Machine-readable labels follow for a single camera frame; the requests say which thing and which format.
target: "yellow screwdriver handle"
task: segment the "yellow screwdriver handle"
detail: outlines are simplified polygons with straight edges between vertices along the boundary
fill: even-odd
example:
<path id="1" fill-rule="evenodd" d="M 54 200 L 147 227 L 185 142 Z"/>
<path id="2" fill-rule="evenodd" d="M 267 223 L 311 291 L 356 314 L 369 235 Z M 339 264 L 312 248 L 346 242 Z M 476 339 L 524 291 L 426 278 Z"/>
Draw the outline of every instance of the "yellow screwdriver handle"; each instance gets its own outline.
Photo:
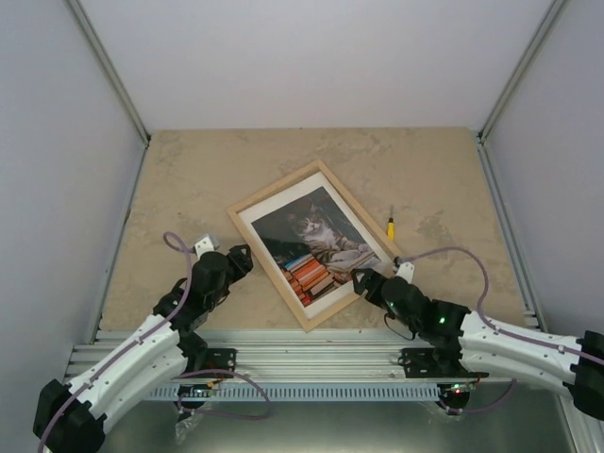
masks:
<path id="1" fill-rule="evenodd" d="M 387 234 L 388 234 L 388 237 L 390 238 L 390 240 L 393 241 L 394 240 L 394 220 L 392 218 L 388 220 Z"/>

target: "white bracket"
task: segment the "white bracket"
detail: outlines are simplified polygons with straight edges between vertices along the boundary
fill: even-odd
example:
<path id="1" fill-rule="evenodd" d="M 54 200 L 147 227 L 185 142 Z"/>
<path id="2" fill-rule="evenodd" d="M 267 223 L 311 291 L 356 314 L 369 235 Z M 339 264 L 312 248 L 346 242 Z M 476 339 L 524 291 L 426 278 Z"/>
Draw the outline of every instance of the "white bracket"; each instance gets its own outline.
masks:
<path id="1" fill-rule="evenodd" d="M 394 269 L 396 270 L 395 275 L 397 277 L 404 278 L 407 283 L 411 283 L 411 281 L 413 280 L 413 272 L 415 271 L 415 266 L 413 264 L 408 261 L 403 262 L 398 265 L 398 269 L 396 269 L 396 266 L 394 267 Z"/>
<path id="2" fill-rule="evenodd" d="M 216 236 L 213 234 L 204 234 L 195 242 L 194 249 L 195 254 L 197 254 L 197 259 L 199 260 L 206 252 L 218 250 L 218 247 L 220 247 L 220 243 L 218 242 Z"/>

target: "cat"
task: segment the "cat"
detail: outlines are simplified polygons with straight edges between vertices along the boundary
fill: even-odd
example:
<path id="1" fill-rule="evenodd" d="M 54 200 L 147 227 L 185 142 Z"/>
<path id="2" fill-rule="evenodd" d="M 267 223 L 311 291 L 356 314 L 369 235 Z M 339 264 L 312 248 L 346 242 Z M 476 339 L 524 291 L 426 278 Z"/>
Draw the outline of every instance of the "cat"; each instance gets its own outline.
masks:
<path id="1" fill-rule="evenodd" d="M 308 215 L 288 214 L 287 221 L 321 264 L 355 260 L 362 253 L 371 251 L 366 243 L 351 241 L 331 229 L 315 205 L 310 206 Z"/>

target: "book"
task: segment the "book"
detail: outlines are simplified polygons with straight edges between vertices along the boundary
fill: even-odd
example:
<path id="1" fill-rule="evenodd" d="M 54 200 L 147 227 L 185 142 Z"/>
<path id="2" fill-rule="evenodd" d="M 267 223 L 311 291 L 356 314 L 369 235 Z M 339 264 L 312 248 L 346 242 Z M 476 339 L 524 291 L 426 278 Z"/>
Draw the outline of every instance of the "book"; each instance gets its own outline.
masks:
<path id="1" fill-rule="evenodd" d="M 324 277 L 321 281 L 319 281 L 312 288 L 310 288 L 310 293 L 312 295 L 317 295 L 331 283 L 333 283 L 333 277 L 327 274 L 327 277 Z"/>
<path id="2" fill-rule="evenodd" d="M 310 300 L 310 296 L 306 295 L 303 299 L 300 299 L 300 302 L 302 303 L 303 307 L 307 307 L 312 301 Z"/>
<path id="3" fill-rule="evenodd" d="M 314 300 L 316 300 L 319 297 L 323 297 L 324 295 L 327 295 L 327 294 L 331 293 L 332 291 L 335 291 L 337 288 L 338 288 L 338 286 L 336 285 L 336 282 L 332 281 L 324 289 L 322 289 L 320 292 L 318 292 L 317 294 L 313 295 L 312 298 Z"/>
<path id="4" fill-rule="evenodd" d="M 352 279 L 352 276 L 350 274 L 335 273 L 335 274 L 333 274 L 333 279 L 335 281 L 337 281 L 338 283 L 340 283 L 341 285 L 344 285 L 345 283 L 347 283 L 348 281 L 350 281 Z"/>
<path id="5" fill-rule="evenodd" d="M 375 255 L 376 255 L 375 252 L 369 250 L 368 252 L 362 253 L 355 260 L 346 260 L 346 261 L 342 261 L 342 262 L 337 262 L 337 261 L 331 262 L 327 266 L 327 269 L 329 269 L 329 271 L 331 271 L 333 273 L 350 274 L 350 271 L 352 271 L 355 267 L 358 267 L 359 265 L 363 264 L 364 262 L 366 262 L 370 258 L 374 257 Z"/>
<path id="6" fill-rule="evenodd" d="M 308 272 L 305 276 L 299 278 L 297 281 L 300 282 L 301 285 L 308 283 L 309 281 L 311 281 L 313 278 L 317 277 L 319 274 L 323 274 L 326 271 L 326 267 L 325 266 L 317 266 L 314 269 L 312 269 L 310 272 Z"/>
<path id="7" fill-rule="evenodd" d="M 297 271 L 294 272 L 294 277 L 295 277 L 296 280 L 299 280 L 300 278 L 302 278 L 303 276 L 305 276 L 308 272 L 310 272 L 315 267 L 322 266 L 322 265 L 323 264 L 321 264 L 317 260 L 309 261 L 307 264 L 305 264 L 300 269 L 298 269 Z"/>
<path id="8" fill-rule="evenodd" d="M 311 259 L 312 255 L 309 253 L 308 255 L 304 255 L 300 258 L 296 258 L 295 260 L 288 262 L 287 264 L 285 264 L 285 269 L 291 272 L 294 268 L 299 267 L 302 263 L 308 262 Z"/>
<path id="9" fill-rule="evenodd" d="M 321 274 L 320 276 L 317 276 L 316 278 L 314 278 L 312 281 L 310 281 L 306 285 L 302 285 L 302 290 L 308 291 L 310 288 L 312 288 L 314 285 L 316 285 L 319 281 L 321 281 L 323 278 L 325 278 L 327 276 L 329 276 L 329 272 L 326 270 L 325 272 L 323 272 L 323 274 Z"/>

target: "white wall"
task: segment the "white wall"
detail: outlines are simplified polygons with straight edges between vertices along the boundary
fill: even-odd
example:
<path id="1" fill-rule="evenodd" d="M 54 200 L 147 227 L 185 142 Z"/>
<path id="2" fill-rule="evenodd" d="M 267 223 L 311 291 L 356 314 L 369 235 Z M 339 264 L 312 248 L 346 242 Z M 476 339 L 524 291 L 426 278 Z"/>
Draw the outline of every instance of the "white wall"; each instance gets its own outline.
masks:
<path id="1" fill-rule="evenodd" d="M 570 6 L 491 149 L 549 324 L 604 331 L 604 2 Z"/>
<path id="2" fill-rule="evenodd" d="M 147 128 L 481 127 L 551 0 L 84 0 Z"/>
<path id="3" fill-rule="evenodd" d="M 5 2 L 0 61 L 0 449 L 32 452 L 143 147 L 61 1 Z"/>

